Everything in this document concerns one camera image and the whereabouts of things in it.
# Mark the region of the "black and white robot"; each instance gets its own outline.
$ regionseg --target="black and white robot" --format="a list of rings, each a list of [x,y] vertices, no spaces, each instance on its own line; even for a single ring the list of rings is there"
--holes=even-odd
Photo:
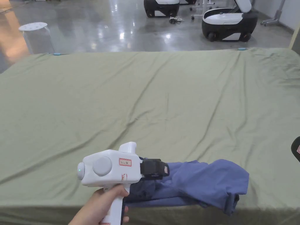
[[[152,17],[175,17],[179,10],[179,0],[144,0],[145,12]]]
[[[203,15],[202,32],[210,41],[250,40],[258,14],[251,10],[250,0],[235,0],[235,3],[235,8],[212,9]]]

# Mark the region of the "white wall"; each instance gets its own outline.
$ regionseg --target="white wall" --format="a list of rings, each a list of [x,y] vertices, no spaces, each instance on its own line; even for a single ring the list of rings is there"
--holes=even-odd
[[[256,0],[255,9],[273,18],[281,0]],[[296,29],[300,23],[300,0],[286,0],[282,9],[280,22]]]

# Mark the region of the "grey round button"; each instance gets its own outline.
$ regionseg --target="grey round button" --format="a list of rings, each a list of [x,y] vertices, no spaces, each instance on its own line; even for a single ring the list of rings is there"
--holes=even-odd
[[[84,177],[84,163],[81,162],[77,166],[77,177],[79,180],[82,180]]]
[[[99,159],[93,162],[93,171],[98,176],[105,176],[111,171],[112,166],[113,164],[110,158],[106,156],[101,156]]]

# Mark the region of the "stool top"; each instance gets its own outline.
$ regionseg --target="stool top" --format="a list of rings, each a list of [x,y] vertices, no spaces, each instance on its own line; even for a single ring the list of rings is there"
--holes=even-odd
[[[28,23],[19,27],[19,31],[35,31],[44,28],[47,26],[46,23],[36,22],[36,23]]]

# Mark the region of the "white handheld device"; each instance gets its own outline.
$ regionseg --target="white handheld device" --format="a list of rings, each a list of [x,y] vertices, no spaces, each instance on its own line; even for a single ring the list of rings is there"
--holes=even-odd
[[[141,160],[135,154],[137,144],[128,142],[118,151],[105,150],[83,158],[78,164],[77,176],[84,186],[103,187],[108,191],[116,184],[123,184],[129,193],[130,185],[140,179],[162,179],[170,174],[169,166],[159,159]],[[120,225],[123,220],[123,197],[116,198],[102,225]]]

